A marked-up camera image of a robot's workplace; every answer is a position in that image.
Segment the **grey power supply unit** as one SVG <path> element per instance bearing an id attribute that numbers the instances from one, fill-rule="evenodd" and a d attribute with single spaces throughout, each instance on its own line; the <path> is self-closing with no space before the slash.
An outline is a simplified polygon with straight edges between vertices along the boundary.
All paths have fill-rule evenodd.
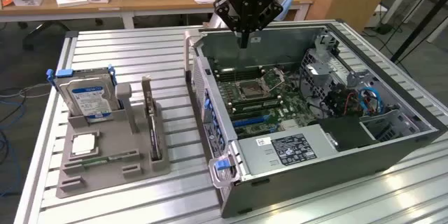
<path id="1" fill-rule="evenodd" d="M 337 153 L 317 124 L 245 138 L 239 145 L 251 175 L 296 167 Z"/>

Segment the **green RAM stick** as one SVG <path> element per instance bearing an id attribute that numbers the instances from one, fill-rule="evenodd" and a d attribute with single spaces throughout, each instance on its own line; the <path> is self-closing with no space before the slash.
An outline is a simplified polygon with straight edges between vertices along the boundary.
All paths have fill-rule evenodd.
<path id="1" fill-rule="evenodd" d="M 116 162 L 116 161 L 127 161 L 133 155 L 135 153 L 124 153 L 124 154 L 116 154 L 116 155 L 111 155 L 105 157 L 96 157 L 96 158 L 83 160 L 80 164 L 83 166 L 92 166 L 92 165 L 99 165 L 99 164 L 107 164 L 107 163 Z"/>

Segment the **black RAM slot bank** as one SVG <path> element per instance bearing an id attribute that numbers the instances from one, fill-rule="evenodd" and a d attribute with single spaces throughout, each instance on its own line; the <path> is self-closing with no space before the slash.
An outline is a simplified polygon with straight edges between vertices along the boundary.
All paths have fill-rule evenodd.
<path id="1" fill-rule="evenodd" d="M 276 108 L 281 104 L 283 104 L 283 96 L 275 95 L 265 98 L 231 102 L 231 105 L 227 106 L 227 111 L 231 114 L 241 114 Z"/>
<path id="2" fill-rule="evenodd" d="M 231 69 L 224 71 L 219 69 L 215 71 L 215 79 L 219 82 L 236 82 L 243 80 L 252 80 L 261 77 L 261 70 L 259 67 Z"/>

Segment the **blue case latch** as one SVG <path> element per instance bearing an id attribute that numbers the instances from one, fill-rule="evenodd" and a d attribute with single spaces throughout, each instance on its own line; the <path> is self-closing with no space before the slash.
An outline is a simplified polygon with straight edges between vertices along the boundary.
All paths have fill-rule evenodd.
<path id="1" fill-rule="evenodd" d="M 233 167 L 235 167 L 235 164 L 232 163 L 232 161 L 228 158 L 219 160 L 213 165 L 213 168 L 215 168 L 216 172 L 227 171 L 227 170 L 229 172 L 232 172 Z"/>

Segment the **graphics card with metal bracket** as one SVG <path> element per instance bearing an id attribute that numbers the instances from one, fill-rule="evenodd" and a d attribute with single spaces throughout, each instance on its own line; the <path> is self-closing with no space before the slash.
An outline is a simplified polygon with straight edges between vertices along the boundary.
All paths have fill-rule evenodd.
<path id="1" fill-rule="evenodd" d="M 163 159 L 163 150 L 161 150 L 161 134 L 157 128 L 157 119 L 159 119 L 159 107 L 157 103 L 152 97 L 151 89 L 151 76 L 143 76 L 141 87 L 144 94 L 144 104 L 145 104 L 145 118 L 148 122 L 149 129 L 149 141 L 151 141 L 151 160 L 160 161 Z"/>

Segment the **green motherboard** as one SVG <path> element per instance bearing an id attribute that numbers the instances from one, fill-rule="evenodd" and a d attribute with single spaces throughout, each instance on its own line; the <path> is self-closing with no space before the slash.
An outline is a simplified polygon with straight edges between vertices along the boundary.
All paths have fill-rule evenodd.
<path id="1" fill-rule="evenodd" d="M 240 69 L 236 67 L 223 67 L 221 64 L 219 63 L 219 60 L 215 58 L 209 58 L 208 63 L 213 71 L 213 75 L 215 75 L 215 71 L 219 69 L 224 69 L 224 71 L 228 71 L 231 69 Z M 241 113 L 241 114 L 231 114 L 227 111 L 227 106 L 231 105 L 231 102 L 244 101 L 240 98 L 240 93 L 236 89 L 237 81 L 236 82 L 219 82 L 215 79 L 216 84 L 217 84 L 219 94 L 224 102 L 225 111 L 231 119 L 231 124 L 233 121 L 240 120 L 240 119 L 253 118 L 256 116 L 263 116 L 263 115 L 271 116 L 268 121 L 265 121 L 264 123 L 259 123 L 259 124 L 253 124 L 253 125 L 248 125 L 243 127 L 232 126 L 235 129 L 237 138 L 244 139 L 248 137 L 284 131 L 280 123 L 281 121 L 289 120 L 289 119 L 295 119 L 300 127 L 312 125 L 315 123 L 315 120 L 317 119 L 317 115 L 312 112 L 308 101 L 299 91 L 299 86 L 296 84 L 299 80 L 297 64 L 292 62 L 287 62 L 287 63 L 273 63 L 273 64 L 259 65 L 259 66 L 245 66 L 241 68 L 249 68 L 249 67 L 259 67 L 263 75 L 272 68 L 277 68 L 283 72 L 285 82 L 273 91 L 269 91 L 271 96 L 275 96 L 275 95 L 283 96 L 283 104 L 279 107 L 271 108 L 267 110 L 253 111 L 253 112 Z"/>

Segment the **silver chipset heatsink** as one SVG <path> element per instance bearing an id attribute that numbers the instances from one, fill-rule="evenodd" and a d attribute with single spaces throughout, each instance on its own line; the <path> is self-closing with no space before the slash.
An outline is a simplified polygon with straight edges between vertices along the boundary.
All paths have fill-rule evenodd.
<path id="1" fill-rule="evenodd" d="M 280 125 L 284 131 L 288 131 L 291 129 L 296 129 L 300 127 L 295 119 L 281 121 Z"/>

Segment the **grey disk bay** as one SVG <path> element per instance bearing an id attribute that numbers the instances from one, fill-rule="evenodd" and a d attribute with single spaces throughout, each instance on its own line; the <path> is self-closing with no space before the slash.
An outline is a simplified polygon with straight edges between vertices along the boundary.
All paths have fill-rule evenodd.
<path id="1" fill-rule="evenodd" d="M 385 142 L 420 132 L 416 124 L 399 110 L 392 110 L 376 116 L 363 116 L 360 123 L 377 142 Z"/>

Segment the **open black PC case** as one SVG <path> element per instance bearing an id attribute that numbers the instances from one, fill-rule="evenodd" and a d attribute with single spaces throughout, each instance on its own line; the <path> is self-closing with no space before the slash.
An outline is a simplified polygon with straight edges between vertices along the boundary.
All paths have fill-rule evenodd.
<path id="1" fill-rule="evenodd" d="M 251 34 L 245 49 L 239 47 L 239 36 L 224 28 L 191 29 L 185 32 L 184 42 L 187 87 L 225 218 L 385 171 L 448 133 L 448 125 L 429 110 L 436 105 L 435 99 L 343 22 L 281 22 Z M 300 65 L 309 49 L 324 52 L 339 49 L 340 58 L 351 68 L 348 87 L 352 92 L 339 106 L 312 102 L 300 91 Z M 312 125 L 320 125 L 332 140 L 337 150 L 335 155 L 260 175 L 248 173 L 239 145 L 243 139 L 237 138 L 231 124 L 209 58 L 217 59 L 223 67 L 236 68 L 287 62 L 297 64 L 299 91 L 317 115 Z M 211 70 L 211 75 L 205 74 L 205 69 Z M 392 110 L 408 116 L 420 132 L 377 142 L 360 118 Z M 216 172 L 213 165 L 225 158 L 235 164 L 233 171 Z"/>

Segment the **black stand pole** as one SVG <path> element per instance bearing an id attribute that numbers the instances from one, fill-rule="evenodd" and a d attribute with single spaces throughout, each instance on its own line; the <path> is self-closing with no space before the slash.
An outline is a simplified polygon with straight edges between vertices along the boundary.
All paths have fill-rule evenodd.
<path id="1" fill-rule="evenodd" d="M 419 23 L 419 25 L 416 26 L 416 28 L 411 32 L 408 38 L 405 39 L 405 41 L 403 42 L 403 44 L 399 47 L 397 51 L 395 52 L 393 56 L 391 57 L 389 60 L 393 63 L 397 62 L 400 56 L 405 52 L 405 50 L 409 47 L 411 43 L 413 42 L 413 40 L 416 39 L 416 37 L 419 36 L 419 34 L 421 33 L 421 31 L 424 30 L 425 26 L 432 21 L 433 17 L 436 16 L 437 12 L 440 11 L 440 9 L 443 8 L 443 6 L 444 6 L 444 4 L 447 2 L 448 2 L 448 0 L 439 0 L 437 3 L 435 4 L 435 6 L 432 7 L 431 11 L 428 12 L 428 14 L 425 15 L 425 17 L 423 18 L 421 22 Z"/>

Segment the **hard disk with blue carrier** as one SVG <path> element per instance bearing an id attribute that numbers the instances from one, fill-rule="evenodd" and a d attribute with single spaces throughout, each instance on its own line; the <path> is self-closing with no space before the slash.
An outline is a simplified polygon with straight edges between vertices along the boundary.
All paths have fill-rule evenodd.
<path id="1" fill-rule="evenodd" d="M 83 116 L 95 123 L 112 118 L 121 109 L 116 98 L 116 72 L 113 66 L 93 69 L 47 70 L 47 80 L 60 93 L 71 116 Z"/>

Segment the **metal socket cover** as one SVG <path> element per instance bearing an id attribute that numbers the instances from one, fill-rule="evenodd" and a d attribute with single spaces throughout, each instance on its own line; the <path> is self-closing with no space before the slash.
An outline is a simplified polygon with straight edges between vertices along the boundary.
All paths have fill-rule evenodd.
<path id="1" fill-rule="evenodd" d="M 272 68 L 261 77 L 267 91 L 273 91 L 284 82 L 284 74 L 277 68 Z"/>

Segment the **CPU socket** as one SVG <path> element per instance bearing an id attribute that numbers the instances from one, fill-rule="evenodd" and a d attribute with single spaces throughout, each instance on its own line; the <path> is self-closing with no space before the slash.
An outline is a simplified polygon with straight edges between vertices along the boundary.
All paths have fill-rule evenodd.
<path id="1" fill-rule="evenodd" d="M 243 100 L 261 99 L 271 96 L 269 88 L 261 79 L 236 82 L 236 89 Z"/>

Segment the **black office chair base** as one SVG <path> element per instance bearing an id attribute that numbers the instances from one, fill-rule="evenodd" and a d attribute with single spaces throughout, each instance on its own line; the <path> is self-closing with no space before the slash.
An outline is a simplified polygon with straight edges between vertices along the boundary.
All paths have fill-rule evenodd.
<path id="1" fill-rule="evenodd" d="M 21 46 L 24 50 L 33 50 L 32 39 L 51 26 L 57 26 L 64 31 L 71 31 L 67 25 L 59 20 L 43 22 L 23 38 Z"/>

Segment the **blue expansion slot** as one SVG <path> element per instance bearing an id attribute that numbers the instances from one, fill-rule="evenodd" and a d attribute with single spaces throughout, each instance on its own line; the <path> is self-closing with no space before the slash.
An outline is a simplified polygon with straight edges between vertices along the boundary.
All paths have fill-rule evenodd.
<path id="1" fill-rule="evenodd" d="M 243 126 L 264 123 L 265 121 L 268 121 L 269 117 L 271 117 L 269 115 L 263 115 L 263 116 L 256 116 L 253 118 L 240 119 L 232 122 L 232 126 L 243 127 Z"/>

